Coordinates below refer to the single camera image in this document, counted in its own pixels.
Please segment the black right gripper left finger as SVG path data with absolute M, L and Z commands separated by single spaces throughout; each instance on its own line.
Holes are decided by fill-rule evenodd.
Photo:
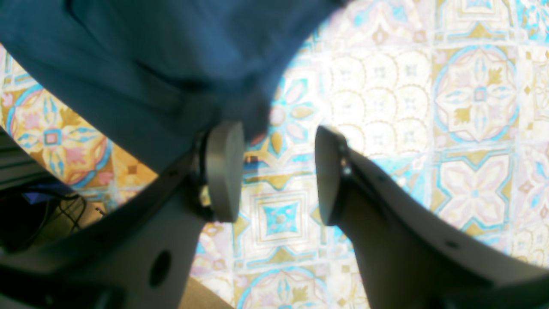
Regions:
M 3 309 L 176 309 L 208 222 L 238 219 L 244 130 L 222 122 L 121 209 L 1 258 Z

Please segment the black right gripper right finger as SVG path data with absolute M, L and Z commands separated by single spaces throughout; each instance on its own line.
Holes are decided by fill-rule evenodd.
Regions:
M 372 309 L 546 309 L 548 270 L 425 209 L 337 129 L 314 141 L 323 223 L 351 241 Z

